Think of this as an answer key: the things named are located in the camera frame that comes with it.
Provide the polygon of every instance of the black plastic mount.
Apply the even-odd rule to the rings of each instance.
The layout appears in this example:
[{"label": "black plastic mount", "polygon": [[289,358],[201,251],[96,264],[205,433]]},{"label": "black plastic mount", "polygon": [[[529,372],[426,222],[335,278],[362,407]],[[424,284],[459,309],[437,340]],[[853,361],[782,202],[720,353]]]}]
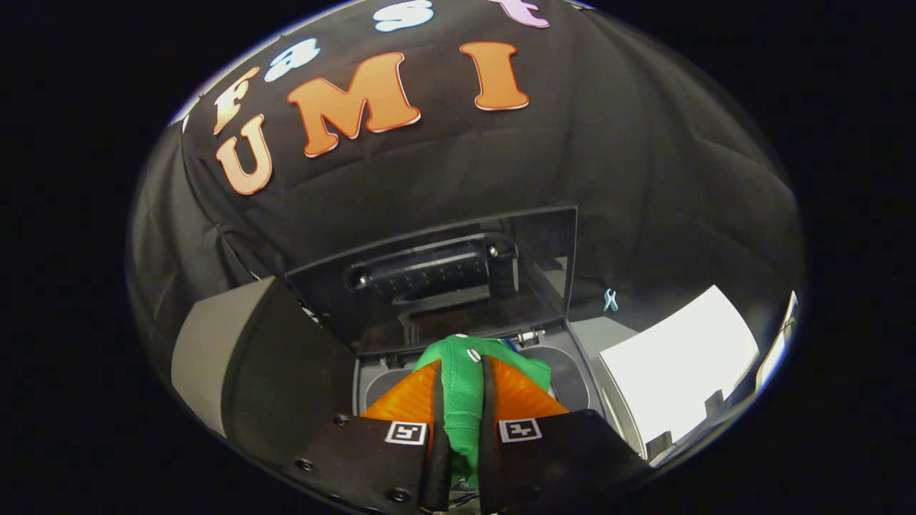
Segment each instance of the black plastic mount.
[{"label": "black plastic mount", "polygon": [[509,513],[557,513],[596,496],[610,499],[654,470],[594,410],[497,427]]},{"label": "black plastic mount", "polygon": [[415,515],[430,428],[337,415],[282,473],[347,508]]}]

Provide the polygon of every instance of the orange letter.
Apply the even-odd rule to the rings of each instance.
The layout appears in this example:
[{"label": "orange letter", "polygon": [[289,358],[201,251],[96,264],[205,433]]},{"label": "orange letter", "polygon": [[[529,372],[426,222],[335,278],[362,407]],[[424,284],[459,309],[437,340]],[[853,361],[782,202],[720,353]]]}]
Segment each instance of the orange letter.
[{"label": "orange letter", "polygon": [[480,80],[480,94],[474,104],[484,111],[521,109],[528,105],[528,96],[518,90],[515,73],[509,56],[516,53],[515,47],[507,43],[479,41],[461,46],[462,54],[474,59],[477,78]]},{"label": "orange letter", "polygon": [[255,171],[245,173],[242,164],[238,162],[235,152],[235,137],[230,137],[216,150],[216,160],[223,164],[226,179],[233,190],[243,195],[259,192],[270,180],[273,164],[270,162],[270,152],[264,142],[264,133],[261,125],[264,124],[264,115],[257,115],[242,126],[242,136],[248,139],[251,151],[255,154]]},{"label": "orange letter", "polygon": [[235,103],[236,100],[242,100],[245,93],[248,93],[248,79],[254,77],[260,70],[257,66],[242,75],[238,81],[233,82],[229,89],[216,97],[216,126],[213,128],[213,135],[216,136],[223,130],[223,127],[229,123],[229,120],[238,114],[241,107]]},{"label": "orange letter", "polygon": [[344,93],[324,79],[314,79],[289,92],[287,100],[299,106],[308,143],[305,155],[316,158],[337,147],[337,136],[329,134],[324,120],[345,136],[356,139],[363,121],[363,107],[369,104],[369,132],[385,132],[408,126],[420,119],[420,109],[408,104],[400,83],[400,52],[364,60],[356,68],[350,89]]}]

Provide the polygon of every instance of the white letter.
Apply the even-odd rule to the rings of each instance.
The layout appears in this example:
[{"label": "white letter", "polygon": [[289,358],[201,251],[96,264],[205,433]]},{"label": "white letter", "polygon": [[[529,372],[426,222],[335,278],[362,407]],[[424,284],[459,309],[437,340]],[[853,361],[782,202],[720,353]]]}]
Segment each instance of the white letter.
[{"label": "white letter", "polygon": [[377,21],[376,30],[391,32],[399,28],[422,25],[432,18],[432,2],[429,0],[411,0],[400,4],[382,7],[372,19]]},{"label": "white letter", "polygon": [[264,80],[273,82],[286,75],[287,71],[295,70],[299,66],[315,59],[318,52],[322,51],[322,49],[315,47],[317,42],[318,39],[309,38],[289,47],[270,62],[270,70],[267,70],[267,73],[264,74]]}]

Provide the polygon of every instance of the white paper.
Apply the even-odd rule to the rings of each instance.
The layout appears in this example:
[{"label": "white paper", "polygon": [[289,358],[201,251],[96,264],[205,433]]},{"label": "white paper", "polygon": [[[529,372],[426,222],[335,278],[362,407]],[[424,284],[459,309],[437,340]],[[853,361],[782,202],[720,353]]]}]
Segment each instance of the white paper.
[{"label": "white paper", "polygon": [[754,336],[716,286],[665,320],[599,355],[642,441],[666,431],[677,442],[706,418],[717,390],[727,398],[758,357]]}]

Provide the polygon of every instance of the pink letter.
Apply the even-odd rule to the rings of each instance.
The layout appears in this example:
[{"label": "pink letter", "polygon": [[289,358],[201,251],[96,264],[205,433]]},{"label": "pink letter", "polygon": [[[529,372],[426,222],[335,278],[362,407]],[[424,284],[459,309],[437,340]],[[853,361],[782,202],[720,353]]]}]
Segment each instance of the pink letter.
[{"label": "pink letter", "polygon": [[531,11],[538,10],[536,5],[526,4],[522,0],[490,0],[490,2],[501,4],[506,14],[522,25],[537,28],[547,28],[551,25],[546,19],[536,18],[531,14]]}]

